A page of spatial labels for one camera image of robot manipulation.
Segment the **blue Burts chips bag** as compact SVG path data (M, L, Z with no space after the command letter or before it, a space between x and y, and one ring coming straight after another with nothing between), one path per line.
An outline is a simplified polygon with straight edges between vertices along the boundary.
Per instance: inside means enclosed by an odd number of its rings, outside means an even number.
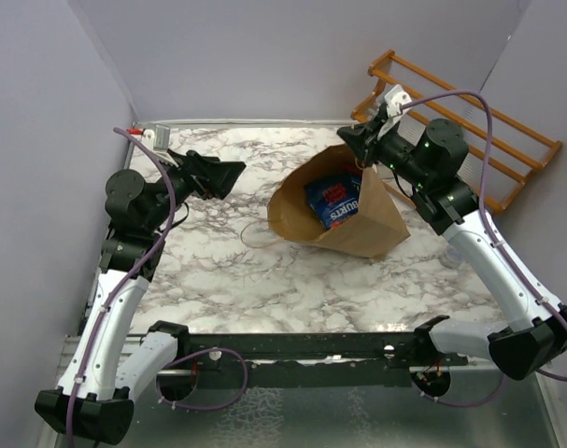
M361 179L342 173L304 186L306 203L328 231L358 213Z

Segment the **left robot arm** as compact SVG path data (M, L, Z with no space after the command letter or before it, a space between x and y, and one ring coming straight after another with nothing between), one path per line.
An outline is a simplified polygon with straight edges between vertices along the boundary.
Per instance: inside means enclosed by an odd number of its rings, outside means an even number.
M184 366L191 354L185 326L158 322L127 360L122 348L135 310L149 289L175 213L195 195L223 200L246 165L190 150L148 182L122 169L106 182L110 217L102 244L92 309L74 355L57 386L39 392L35 411L70 442L119 444L132 424L135 402L161 368Z

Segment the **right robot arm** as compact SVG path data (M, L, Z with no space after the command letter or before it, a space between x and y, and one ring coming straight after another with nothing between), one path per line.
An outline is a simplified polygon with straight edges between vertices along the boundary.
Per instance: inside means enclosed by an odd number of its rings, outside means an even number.
M469 150L461 127L434 119L415 145L398 128L397 119L380 111L337 134L364 166L383 164L410 183L420 217L474 269L505 319L484 326L441 317L414 340L415 358L433 365L446 353L481 357L514 380L541 372L567 350L567 305L532 275L458 176Z

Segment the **brown paper bag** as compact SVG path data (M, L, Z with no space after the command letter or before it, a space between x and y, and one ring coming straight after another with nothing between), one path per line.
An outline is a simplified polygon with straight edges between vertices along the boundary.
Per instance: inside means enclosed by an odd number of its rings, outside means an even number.
M280 240L381 259L410 233L375 168L330 146L285 177L267 205Z

